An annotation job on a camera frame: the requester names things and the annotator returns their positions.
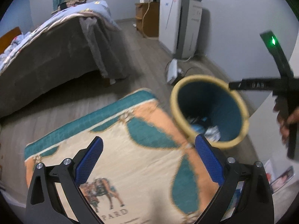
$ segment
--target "gray floor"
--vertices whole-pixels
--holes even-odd
[[[135,69],[129,78],[104,87],[99,72],[91,72],[49,91],[23,109],[0,119],[2,182],[18,201],[26,202],[23,152],[28,143],[141,87],[150,88],[161,102],[162,108],[170,114],[169,97],[172,87],[164,79],[164,69],[170,56],[161,49],[157,40],[144,39],[133,27],[133,21],[119,22],[119,25],[124,31]],[[191,66],[198,68],[189,70],[188,75],[201,73],[221,78],[221,74],[205,58],[182,65],[183,69]],[[225,154],[236,157],[243,163],[253,163],[257,159],[249,139],[225,151]]]

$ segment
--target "horse illustration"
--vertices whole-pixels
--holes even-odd
[[[97,178],[92,183],[86,183],[80,186],[80,189],[90,205],[98,212],[98,196],[106,195],[110,202],[110,210],[113,209],[112,197],[118,199],[121,207],[125,206],[121,200],[116,188],[110,184],[106,178]]]

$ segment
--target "bed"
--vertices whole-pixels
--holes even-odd
[[[104,13],[93,6],[101,2],[57,13],[9,54],[0,66],[0,118],[90,71],[109,79],[128,76],[122,31],[109,17],[108,6]]]

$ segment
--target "hand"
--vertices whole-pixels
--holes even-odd
[[[279,103],[276,103],[273,110],[279,112],[277,115],[277,121],[280,124],[282,142],[283,144],[286,144],[290,134],[289,125],[299,123],[299,107],[296,108],[295,111],[287,119],[286,117],[284,117]]]

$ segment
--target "wooden cabinet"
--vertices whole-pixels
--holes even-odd
[[[136,29],[148,37],[159,36],[159,2],[151,2],[149,4],[149,10],[144,17],[143,29],[142,18],[147,11],[148,3],[135,3],[136,6]]]

